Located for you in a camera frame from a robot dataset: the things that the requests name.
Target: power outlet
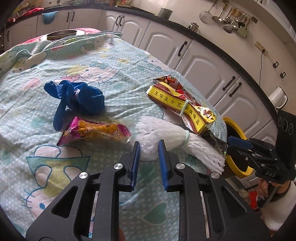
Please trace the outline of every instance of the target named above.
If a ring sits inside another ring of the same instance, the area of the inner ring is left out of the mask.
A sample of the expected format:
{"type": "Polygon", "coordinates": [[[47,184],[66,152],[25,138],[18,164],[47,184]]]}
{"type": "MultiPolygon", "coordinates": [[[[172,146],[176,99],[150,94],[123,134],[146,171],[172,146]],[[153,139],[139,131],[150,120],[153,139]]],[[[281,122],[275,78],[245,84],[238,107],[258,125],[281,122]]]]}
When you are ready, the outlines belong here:
{"type": "Polygon", "coordinates": [[[265,52],[263,53],[264,55],[267,55],[267,54],[268,54],[266,48],[264,48],[263,45],[262,45],[261,43],[259,43],[259,41],[256,41],[255,46],[256,46],[261,52],[263,52],[263,49],[265,49],[265,52]]]}

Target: wall hook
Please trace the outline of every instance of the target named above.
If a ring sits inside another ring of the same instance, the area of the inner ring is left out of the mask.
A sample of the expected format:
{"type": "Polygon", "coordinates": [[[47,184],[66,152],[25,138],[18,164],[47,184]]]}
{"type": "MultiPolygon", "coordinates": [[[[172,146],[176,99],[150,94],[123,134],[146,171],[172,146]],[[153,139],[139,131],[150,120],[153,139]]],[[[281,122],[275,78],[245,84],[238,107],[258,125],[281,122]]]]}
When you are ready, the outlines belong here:
{"type": "Polygon", "coordinates": [[[283,72],[283,73],[280,74],[280,77],[281,77],[282,79],[283,79],[285,76],[286,76],[286,73],[285,73],[285,72],[283,72]]]}
{"type": "Polygon", "coordinates": [[[272,66],[276,69],[277,66],[279,66],[279,62],[277,61],[277,62],[273,63],[272,66]]]}

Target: blue glove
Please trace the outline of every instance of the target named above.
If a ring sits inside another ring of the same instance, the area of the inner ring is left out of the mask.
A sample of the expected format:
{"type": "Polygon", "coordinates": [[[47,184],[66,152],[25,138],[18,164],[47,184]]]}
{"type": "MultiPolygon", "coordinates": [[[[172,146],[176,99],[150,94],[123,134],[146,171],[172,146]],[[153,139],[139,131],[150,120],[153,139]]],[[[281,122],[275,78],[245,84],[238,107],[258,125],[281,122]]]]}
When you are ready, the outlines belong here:
{"type": "Polygon", "coordinates": [[[44,90],[52,97],[61,100],[53,120],[56,131],[63,127],[66,106],[81,115],[97,115],[105,108],[103,92],[86,83],[63,80],[56,85],[53,81],[49,81],[44,85],[44,90]]]}

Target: wire strainer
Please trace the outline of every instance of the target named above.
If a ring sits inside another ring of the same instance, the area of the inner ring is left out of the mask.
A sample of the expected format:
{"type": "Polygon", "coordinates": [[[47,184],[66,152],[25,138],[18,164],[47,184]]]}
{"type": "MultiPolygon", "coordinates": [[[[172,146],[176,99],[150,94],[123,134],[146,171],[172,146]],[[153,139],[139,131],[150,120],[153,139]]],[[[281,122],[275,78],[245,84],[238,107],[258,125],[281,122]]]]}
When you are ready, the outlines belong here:
{"type": "Polygon", "coordinates": [[[212,19],[213,16],[210,13],[210,11],[216,5],[217,2],[218,2],[218,0],[215,0],[213,5],[210,7],[209,11],[203,11],[203,12],[200,13],[200,20],[203,23],[211,23],[213,21],[213,19],[212,19]]]}

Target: metal kettle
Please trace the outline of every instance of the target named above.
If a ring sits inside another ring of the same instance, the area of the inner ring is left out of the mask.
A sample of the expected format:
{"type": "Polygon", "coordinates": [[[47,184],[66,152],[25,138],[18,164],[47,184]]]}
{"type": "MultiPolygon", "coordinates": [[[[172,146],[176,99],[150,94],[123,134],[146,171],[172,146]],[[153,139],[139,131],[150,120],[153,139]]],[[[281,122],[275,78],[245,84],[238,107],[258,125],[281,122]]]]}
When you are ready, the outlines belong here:
{"type": "Polygon", "coordinates": [[[199,26],[197,25],[197,23],[191,23],[188,28],[190,30],[192,30],[193,32],[197,33],[199,26]]]}

